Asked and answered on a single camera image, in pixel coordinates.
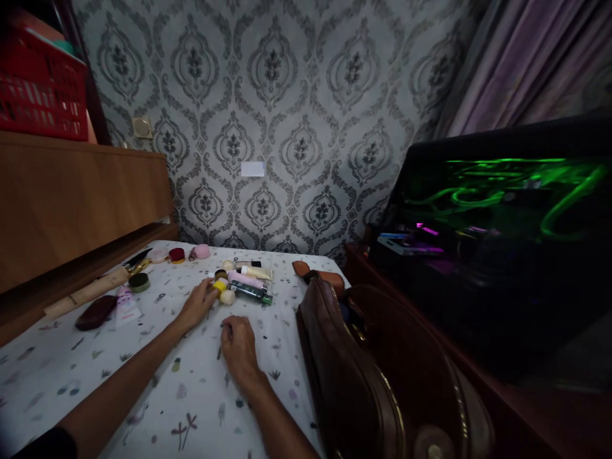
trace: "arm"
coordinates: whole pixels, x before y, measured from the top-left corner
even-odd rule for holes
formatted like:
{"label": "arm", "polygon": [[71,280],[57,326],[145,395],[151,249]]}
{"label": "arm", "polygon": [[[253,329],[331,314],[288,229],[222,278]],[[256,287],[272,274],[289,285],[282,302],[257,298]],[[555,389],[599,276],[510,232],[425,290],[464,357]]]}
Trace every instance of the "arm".
{"label": "arm", "polygon": [[211,280],[195,287],[172,323],[57,424],[74,439],[79,459],[98,457],[172,347],[206,317],[217,298],[216,290],[207,294]]}
{"label": "arm", "polygon": [[319,456],[285,410],[264,372],[257,365],[255,334],[246,317],[223,321],[221,347],[228,370],[249,400],[272,459],[315,459]]}

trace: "brown pouch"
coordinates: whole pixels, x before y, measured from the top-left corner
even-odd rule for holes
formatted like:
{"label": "brown pouch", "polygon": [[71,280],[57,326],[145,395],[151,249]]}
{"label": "brown pouch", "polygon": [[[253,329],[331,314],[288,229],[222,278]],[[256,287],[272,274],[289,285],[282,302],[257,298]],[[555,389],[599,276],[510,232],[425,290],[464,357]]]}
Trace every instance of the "brown pouch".
{"label": "brown pouch", "polygon": [[75,327],[86,332],[100,327],[115,308],[117,297],[105,295],[91,303],[83,314],[76,320]]}
{"label": "brown pouch", "polygon": [[487,457],[488,413],[471,383],[408,310],[372,286],[342,298],[311,280],[296,313],[328,457]]}
{"label": "brown pouch", "polygon": [[337,296],[342,296],[344,294],[344,279],[338,273],[311,270],[308,263],[304,261],[294,261],[293,270],[295,274],[306,282],[306,284],[309,284],[311,279],[323,279],[331,284]]}

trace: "yellow cap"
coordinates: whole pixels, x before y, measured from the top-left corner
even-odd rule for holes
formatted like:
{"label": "yellow cap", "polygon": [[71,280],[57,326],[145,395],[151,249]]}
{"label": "yellow cap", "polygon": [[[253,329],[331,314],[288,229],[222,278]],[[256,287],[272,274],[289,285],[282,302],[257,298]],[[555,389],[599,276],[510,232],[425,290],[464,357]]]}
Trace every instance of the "yellow cap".
{"label": "yellow cap", "polygon": [[227,285],[225,285],[223,282],[221,282],[220,280],[218,280],[217,282],[215,282],[214,284],[212,284],[213,288],[216,288],[217,290],[224,291],[227,290]]}

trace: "white packet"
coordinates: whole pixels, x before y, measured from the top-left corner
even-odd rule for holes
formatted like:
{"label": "white packet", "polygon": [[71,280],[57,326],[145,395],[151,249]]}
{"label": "white packet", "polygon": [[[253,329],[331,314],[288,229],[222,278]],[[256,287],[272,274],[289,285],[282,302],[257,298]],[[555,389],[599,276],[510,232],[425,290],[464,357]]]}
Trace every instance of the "white packet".
{"label": "white packet", "polygon": [[125,325],[134,319],[138,319],[142,313],[136,305],[132,291],[128,287],[121,286],[117,290],[117,319],[115,327]]}

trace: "dark sleeve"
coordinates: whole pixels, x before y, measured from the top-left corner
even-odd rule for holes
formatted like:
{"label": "dark sleeve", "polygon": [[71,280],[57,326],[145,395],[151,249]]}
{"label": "dark sleeve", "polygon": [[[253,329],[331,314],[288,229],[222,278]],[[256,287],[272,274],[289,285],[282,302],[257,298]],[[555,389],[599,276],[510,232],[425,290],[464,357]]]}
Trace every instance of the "dark sleeve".
{"label": "dark sleeve", "polygon": [[19,451],[13,459],[39,459],[48,457],[61,457],[77,459],[77,444],[70,434],[61,427],[53,427],[38,437],[24,449]]}

